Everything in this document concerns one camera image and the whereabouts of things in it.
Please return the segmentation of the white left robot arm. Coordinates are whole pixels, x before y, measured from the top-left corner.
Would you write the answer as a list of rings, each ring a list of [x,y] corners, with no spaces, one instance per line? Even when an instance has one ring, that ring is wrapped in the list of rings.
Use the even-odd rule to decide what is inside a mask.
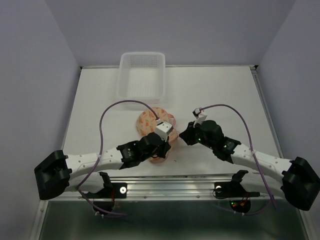
[[[56,150],[34,169],[40,200],[51,200],[64,192],[77,190],[86,175],[105,170],[123,170],[145,160],[164,158],[171,149],[167,133],[151,132],[140,140],[128,142],[103,153],[66,155]]]

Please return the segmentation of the orange floral round laundry bag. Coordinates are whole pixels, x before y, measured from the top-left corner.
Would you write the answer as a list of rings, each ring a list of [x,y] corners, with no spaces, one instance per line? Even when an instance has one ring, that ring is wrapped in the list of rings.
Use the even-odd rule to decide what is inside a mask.
[[[179,132],[176,130],[176,119],[166,110],[160,107],[152,108],[162,122],[168,122],[173,126],[172,132],[169,134],[169,144],[172,147],[178,139]],[[148,108],[143,111],[136,120],[135,128],[141,137],[147,136],[149,133],[154,132],[157,126],[156,117],[153,112]]]

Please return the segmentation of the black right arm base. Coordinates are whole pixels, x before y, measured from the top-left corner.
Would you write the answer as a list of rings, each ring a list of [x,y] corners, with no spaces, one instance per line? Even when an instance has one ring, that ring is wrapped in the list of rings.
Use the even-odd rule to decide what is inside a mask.
[[[240,200],[229,200],[229,206],[233,212],[241,215],[253,215],[250,198],[257,198],[260,193],[252,190],[245,190],[241,185],[243,178],[248,174],[247,170],[239,170],[232,175],[230,181],[220,181],[214,184],[212,195],[218,200],[240,198]]]

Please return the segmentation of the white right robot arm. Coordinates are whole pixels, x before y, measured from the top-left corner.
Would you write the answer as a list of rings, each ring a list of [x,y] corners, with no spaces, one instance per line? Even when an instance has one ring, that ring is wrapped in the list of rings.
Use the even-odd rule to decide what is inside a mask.
[[[179,137],[188,146],[201,144],[209,148],[219,160],[253,170],[239,170],[230,181],[216,183],[214,196],[217,199],[272,193],[295,208],[308,211],[320,192],[320,178],[307,160],[252,151],[240,141],[224,136],[222,128],[213,120],[189,122]]]

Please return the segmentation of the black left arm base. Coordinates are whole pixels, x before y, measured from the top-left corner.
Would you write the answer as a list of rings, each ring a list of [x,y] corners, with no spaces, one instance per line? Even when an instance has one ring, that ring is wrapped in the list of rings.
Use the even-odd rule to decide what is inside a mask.
[[[127,197],[127,183],[125,182],[111,182],[109,175],[105,172],[98,173],[98,180],[102,180],[102,187],[97,192],[93,193],[91,190],[78,190],[82,198],[84,198],[95,212],[96,216],[102,218],[123,218],[128,215],[125,213],[114,212],[116,199],[125,199]]]

